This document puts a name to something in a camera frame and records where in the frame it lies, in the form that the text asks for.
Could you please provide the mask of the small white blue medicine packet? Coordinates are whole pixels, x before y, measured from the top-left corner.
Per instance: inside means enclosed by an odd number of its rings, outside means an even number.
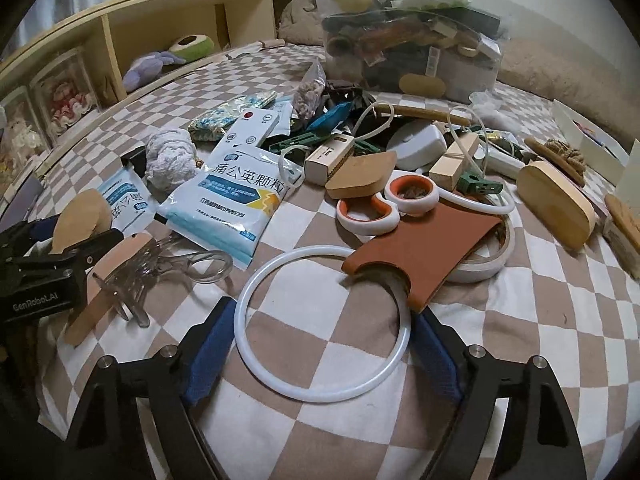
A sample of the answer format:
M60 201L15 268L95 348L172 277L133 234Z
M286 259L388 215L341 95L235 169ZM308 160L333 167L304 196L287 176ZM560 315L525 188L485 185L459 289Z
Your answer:
M154 219L157 201L131 167L120 168L98 191L110 206L112 227L124 237L144 231Z

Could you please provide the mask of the brown leather card sleeve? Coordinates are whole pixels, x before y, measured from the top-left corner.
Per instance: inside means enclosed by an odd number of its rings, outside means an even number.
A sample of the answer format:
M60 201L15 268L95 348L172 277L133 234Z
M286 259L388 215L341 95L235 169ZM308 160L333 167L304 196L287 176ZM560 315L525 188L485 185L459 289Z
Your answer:
M454 268L501 218L446 203L423 217L402 218L395 231L356 249L342 264L355 275L370 268L390 268L408 284L407 306L420 313Z

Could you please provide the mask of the light wooden block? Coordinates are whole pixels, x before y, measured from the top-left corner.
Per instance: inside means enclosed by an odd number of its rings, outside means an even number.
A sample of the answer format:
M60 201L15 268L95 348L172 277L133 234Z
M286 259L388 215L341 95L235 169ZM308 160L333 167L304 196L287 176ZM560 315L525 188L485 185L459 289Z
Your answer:
M456 141L452 142L445 154L428 170L428 176L440 188L444 188L449 192L454 192L459 178L469 166L462 148L465 148L466 152L473 156L478 144L480 144L480 138L475 132L461 133L459 140L462 146L459 146Z

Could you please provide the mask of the oval bamboo box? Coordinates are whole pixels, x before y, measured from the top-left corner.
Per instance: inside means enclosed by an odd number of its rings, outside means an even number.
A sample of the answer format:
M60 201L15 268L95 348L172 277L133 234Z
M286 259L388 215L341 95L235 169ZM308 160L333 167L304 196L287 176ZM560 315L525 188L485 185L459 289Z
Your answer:
M588 198L544 160L530 162L516 178L518 196L565 248L578 252L589 240L597 214Z

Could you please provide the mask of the flat wooden paddle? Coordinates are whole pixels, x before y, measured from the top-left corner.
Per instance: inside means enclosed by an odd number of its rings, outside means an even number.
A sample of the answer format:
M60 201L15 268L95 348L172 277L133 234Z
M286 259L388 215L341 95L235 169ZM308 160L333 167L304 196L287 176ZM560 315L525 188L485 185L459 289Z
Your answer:
M64 249L86 240L98 240L112 226L113 216L106 199L93 188L79 193L63 209L53 231L52 252L62 254ZM101 258L94 257L87 275L87 301L85 307L74 312L68 319L65 342L79 346L96 328L96 324L111 308L122 312L119 298L107 290L107 279L123 263L128 262L148 244L153 237L149 233L137 233L126 237Z

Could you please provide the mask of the blue floral patterned pouch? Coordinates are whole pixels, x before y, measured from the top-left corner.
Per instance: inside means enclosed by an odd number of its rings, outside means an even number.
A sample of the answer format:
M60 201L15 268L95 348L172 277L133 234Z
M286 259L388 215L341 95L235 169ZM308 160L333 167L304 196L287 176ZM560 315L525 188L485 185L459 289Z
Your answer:
M277 97L275 91L242 94L195 117L186 126L193 142L217 142L248 108L265 108Z

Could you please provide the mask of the white double-sided tape roll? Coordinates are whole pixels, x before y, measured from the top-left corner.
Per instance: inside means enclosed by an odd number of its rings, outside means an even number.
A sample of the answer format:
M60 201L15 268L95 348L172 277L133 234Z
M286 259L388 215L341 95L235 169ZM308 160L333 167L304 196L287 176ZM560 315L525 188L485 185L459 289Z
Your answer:
M452 284L474 284L489 280L506 266L514 248L514 226L508 217L504 217L457 265L446 281Z

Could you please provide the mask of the white rounded plastic device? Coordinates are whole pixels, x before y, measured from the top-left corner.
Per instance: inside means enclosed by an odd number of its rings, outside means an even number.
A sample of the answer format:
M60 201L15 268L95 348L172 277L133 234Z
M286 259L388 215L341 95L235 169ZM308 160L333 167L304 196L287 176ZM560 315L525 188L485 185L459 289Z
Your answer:
M442 132L432 122L417 119L400 127L390 138L386 151L396 154L396 167L413 171L436 162L447 151Z

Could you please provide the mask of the white tray with pens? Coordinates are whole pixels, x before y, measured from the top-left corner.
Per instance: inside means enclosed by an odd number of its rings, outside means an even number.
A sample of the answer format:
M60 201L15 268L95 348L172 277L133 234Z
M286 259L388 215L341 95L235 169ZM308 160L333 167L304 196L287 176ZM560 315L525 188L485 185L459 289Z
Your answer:
M594 122L564 103L553 100L551 110L566 142L582 152L589 167L606 180L617 183L629 159L623 147Z

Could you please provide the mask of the purple plush toy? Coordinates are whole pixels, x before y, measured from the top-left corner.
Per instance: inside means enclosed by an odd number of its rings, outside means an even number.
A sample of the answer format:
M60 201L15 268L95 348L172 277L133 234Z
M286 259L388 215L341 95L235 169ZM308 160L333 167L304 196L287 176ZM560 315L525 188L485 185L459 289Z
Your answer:
M184 58L169 51L154 51L136 58L122 78L122 85L127 93L154 81L163 69L169 65L186 64Z

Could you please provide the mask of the clear plastic storage bin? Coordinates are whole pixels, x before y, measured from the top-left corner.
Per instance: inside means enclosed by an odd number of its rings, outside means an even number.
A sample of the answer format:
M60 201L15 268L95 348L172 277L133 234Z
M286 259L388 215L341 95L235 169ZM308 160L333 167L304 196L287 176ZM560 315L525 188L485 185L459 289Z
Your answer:
M491 89L500 20L471 0L316 0L333 79L466 103Z

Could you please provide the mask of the small white wooden box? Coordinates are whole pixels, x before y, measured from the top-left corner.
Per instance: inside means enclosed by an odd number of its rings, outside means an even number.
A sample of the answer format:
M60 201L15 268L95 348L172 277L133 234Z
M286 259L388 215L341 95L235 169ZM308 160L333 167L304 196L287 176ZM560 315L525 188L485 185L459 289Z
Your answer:
M335 133L318 146L304 162L305 181L325 186L354 150L355 138Z

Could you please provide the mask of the wooden bed shelf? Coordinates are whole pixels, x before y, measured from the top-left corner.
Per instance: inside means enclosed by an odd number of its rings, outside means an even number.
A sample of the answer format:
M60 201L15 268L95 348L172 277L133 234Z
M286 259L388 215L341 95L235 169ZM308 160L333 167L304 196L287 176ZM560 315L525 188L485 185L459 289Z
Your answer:
M111 0L58 22L1 64L1 102L21 107L41 131L47 150L26 162L11 182L2 182L7 205L24 181L41 177L108 116L183 75L224 60L236 48L276 38L280 16L292 0ZM165 50L187 36L205 35L215 50L200 60L168 70L129 92L122 78L136 58ZM42 100L54 78L87 88L94 107L71 120L61 133L51 130Z

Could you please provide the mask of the large white blue medicine packet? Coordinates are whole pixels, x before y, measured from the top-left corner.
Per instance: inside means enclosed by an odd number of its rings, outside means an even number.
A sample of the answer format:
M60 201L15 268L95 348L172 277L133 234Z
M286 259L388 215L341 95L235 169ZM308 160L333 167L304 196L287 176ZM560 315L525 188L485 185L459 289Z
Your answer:
M299 175L295 166L260 147L278 122L273 110L243 110L204 167L158 208L171 229L203 248L228 252L242 270Z

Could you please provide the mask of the beige long pillow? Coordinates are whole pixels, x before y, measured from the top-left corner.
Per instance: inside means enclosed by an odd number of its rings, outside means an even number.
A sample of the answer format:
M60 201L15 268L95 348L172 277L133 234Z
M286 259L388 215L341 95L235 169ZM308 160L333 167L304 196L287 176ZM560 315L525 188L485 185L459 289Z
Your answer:
M639 72L616 70L590 47L548 18L509 3L498 16L469 8L440 14L506 42L498 79L559 100L602 127L629 150L639 139Z

